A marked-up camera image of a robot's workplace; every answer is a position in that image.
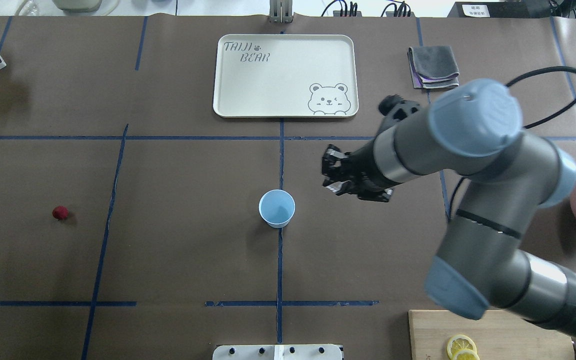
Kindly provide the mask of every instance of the lemon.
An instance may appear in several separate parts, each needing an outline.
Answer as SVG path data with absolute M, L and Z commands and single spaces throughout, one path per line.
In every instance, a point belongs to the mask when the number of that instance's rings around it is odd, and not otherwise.
M 475 342 L 470 337 L 464 335 L 463 333 L 458 333 L 448 340 L 448 346 L 446 346 L 446 353 L 448 353 L 448 358 L 452 359 L 453 356 L 457 354 L 460 350 L 471 350 L 475 355 L 477 355 L 477 346 Z
M 455 353 L 451 359 L 452 360 L 480 360 L 480 356 L 477 355 L 477 353 L 475 351 L 473 351 L 472 349 L 464 348 L 464 349 L 457 351 L 457 353 Z

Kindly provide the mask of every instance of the robotic arm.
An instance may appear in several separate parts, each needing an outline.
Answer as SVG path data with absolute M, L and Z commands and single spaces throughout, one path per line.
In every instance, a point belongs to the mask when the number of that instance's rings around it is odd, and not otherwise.
M 519 103 L 491 79 L 448 91 L 425 108 L 389 96 L 379 111 L 379 132 L 362 148 L 328 146 L 323 185 L 388 202 L 391 187 L 442 169 L 469 178 L 432 259 L 428 296 L 468 319 L 495 306 L 576 337 L 576 273 L 518 249 L 535 211 L 574 187 L 570 155 L 523 130 Z

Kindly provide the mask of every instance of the bear drawing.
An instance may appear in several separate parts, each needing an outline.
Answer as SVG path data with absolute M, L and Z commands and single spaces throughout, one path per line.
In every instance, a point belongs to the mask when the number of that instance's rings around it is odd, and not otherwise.
M 310 85 L 310 101 L 308 108 L 313 115 L 340 115 L 350 110 L 350 100 L 346 95 L 348 86 L 336 84 L 334 86 Z

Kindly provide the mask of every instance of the wooden cutting board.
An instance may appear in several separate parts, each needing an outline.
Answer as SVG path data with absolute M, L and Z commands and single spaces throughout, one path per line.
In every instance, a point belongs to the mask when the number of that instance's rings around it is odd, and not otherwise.
M 504 310 L 488 310 L 471 320 L 448 310 L 410 310 L 413 360 L 448 360 L 446 344 L 464 334 L 477 346 L 481 360 L 574 360 L 572 339 L 544 330 Z

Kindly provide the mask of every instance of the light blue joint cap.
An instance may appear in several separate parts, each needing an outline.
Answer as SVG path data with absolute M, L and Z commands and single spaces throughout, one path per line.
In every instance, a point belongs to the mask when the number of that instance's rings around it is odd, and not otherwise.
M 439 256 L 432 258 L 423 289 L 435 304 L 466 319 L 481 319 L 490 306 L 476 287 Z
M 576 162 L 569 153 L 561 150 L 557 145 L 557 155 L 559 155 L 559 179 L 550 197 L 539 205 L 539 208 L 549 208 L 566 199 L 575 187 L 576 183 Z
M 446 150 L 487 157 L 512 144 L 522 129 L 522 110 L 505 85 L 477 79 L 439 96 L 428 111 L 430 132 Z

